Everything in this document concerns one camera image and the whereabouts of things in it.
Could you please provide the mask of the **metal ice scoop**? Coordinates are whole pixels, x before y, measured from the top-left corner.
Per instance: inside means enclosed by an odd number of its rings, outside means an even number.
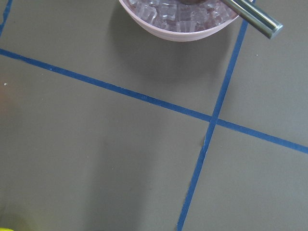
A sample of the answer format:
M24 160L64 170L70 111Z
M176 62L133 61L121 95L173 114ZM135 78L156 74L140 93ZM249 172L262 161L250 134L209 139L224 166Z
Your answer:
M283 24L248 0L221 0L221 2L269 39L274 38L283 28Z

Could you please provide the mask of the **yellow lemon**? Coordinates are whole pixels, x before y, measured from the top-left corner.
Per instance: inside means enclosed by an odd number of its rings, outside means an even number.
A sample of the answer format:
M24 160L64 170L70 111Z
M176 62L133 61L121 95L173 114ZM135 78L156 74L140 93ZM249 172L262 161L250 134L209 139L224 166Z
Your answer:
M12 229L8 229L8 228L3 228L3 227L0 227L0 231L14 231Z

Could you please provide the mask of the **pink bowl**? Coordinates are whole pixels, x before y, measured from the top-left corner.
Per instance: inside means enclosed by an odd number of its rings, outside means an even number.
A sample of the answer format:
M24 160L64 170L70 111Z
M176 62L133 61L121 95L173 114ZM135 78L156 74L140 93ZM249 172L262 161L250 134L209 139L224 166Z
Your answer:
M160 28L157 28L142 19L140 19L133 11L132 9L125 3L125 0L121 0L120 5L123 7L123 9L128 13L128 15L144 30L149 32L150 34L164 39L168 41L175 41L175 42L189 42L189 41L197 41L200 39L204 39L206 37L209 37L225 27L227 27L229 24L231 24L233 21L235 21L237 18L239 18L239 15L237 15L236 18L233 20L229 20L217 27L204 30L204 31L198 31L198 32L190 32L190 33L180 33L180 32L173 32L168 30L163 30Z

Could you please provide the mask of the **clear ice cubes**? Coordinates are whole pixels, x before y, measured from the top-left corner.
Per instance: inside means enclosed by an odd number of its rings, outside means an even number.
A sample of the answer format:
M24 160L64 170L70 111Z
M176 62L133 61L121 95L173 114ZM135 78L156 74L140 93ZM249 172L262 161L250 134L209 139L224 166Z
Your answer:
M219 0L126 0L125 3L143 21L180 33L208 30L237 17Z

